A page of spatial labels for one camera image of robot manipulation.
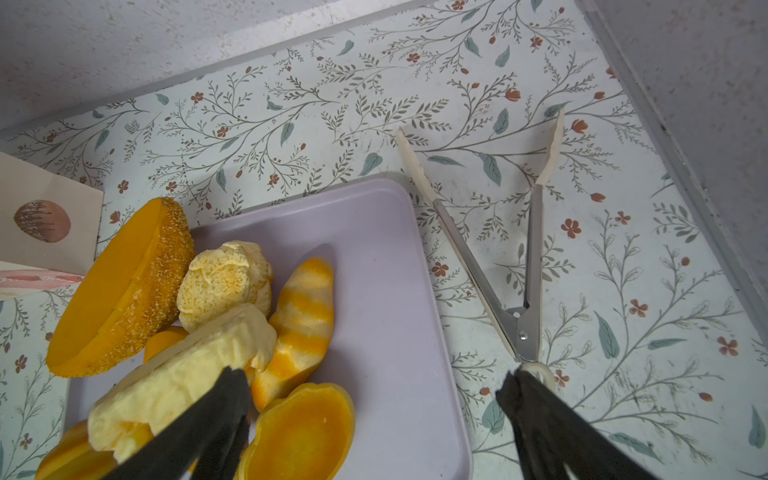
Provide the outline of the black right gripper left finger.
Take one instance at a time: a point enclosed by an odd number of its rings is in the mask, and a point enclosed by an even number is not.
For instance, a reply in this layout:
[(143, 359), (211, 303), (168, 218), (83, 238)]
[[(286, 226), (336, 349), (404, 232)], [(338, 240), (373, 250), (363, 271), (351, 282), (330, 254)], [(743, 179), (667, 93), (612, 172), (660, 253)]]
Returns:
[(243, 370), (225, 368), (214, 386), (108, 479), (232, 479), (249, 435), (252, 405)]

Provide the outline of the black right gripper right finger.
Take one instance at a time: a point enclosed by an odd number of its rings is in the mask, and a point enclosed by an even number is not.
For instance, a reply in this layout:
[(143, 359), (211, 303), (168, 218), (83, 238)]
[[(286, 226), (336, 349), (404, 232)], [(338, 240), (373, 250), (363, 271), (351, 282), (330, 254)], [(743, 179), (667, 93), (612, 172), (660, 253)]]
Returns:
[(651, 479), (534, 375), (509, 372), (496, 392), (525, 479)]

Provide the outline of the round orange tart bread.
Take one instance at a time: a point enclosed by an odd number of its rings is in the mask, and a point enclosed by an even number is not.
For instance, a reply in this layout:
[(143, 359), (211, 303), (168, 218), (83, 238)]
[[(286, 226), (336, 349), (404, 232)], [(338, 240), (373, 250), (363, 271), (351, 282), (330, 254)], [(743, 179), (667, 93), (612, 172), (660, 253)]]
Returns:
[(305, 383), (262, 412), (240, 459), (238, 479), (332, 479), (356, 427), (350, 395), (332, 383)]

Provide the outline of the metal tongs with white tips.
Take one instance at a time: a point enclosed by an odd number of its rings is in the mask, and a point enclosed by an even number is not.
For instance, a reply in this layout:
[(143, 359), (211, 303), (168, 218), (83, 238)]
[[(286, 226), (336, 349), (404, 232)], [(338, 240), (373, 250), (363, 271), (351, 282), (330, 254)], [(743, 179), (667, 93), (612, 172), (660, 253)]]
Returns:
[(525, 288), (523, 304), (506, 308), (497, 297), (493, 287), (464, 241), (453, 218), (450, 216), (437, 193), (431, 186), (416, 153), (402, 130), (397, 130), (395, 140), (402, 155), (406, 172), (419, 192), (437, 214), (443, 232), (446, 234), (460, 263), (468, 273), (478, 297), (481, 300), (492, 325), (503, 340), (511, 355), (524, 371), (534, 373), (544, 385), (554, 390), (555, 378), (551, 370), (540, 362), (542, 341), (542, 281), (543, 281), (543, 217), (544, 191), (558, 163), (564, 135), (563, 112), (556, 116), (552, 140), (547, 149), (543, 171), (534, 183), (531, 192), (530, 212), (527, 231), (525, 267)]

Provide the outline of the orange oval bread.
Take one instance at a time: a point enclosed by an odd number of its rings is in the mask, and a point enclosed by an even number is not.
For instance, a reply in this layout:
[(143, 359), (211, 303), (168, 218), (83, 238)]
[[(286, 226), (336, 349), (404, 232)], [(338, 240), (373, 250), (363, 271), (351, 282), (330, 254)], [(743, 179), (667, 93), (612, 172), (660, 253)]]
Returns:
[[(178, 326), (155, 334), (146, 344), (144, 362), (147, 363), (167, 348), (179, 343), (188, 332)], [(59, 444), (40, 463), (35, 479), (102, 479), (117, 467), (111, 451), (96, 451), (89, 443), (87, 421), (83, 420), (68, 430)]]

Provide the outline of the printed paper bread bag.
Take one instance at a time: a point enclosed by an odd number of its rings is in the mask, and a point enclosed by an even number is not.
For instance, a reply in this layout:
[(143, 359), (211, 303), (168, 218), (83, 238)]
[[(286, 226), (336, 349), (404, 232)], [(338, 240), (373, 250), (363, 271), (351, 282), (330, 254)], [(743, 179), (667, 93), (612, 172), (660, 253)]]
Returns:
[(77, 283), (94, 263), (103, 192), (1, 155), (1, 299)]

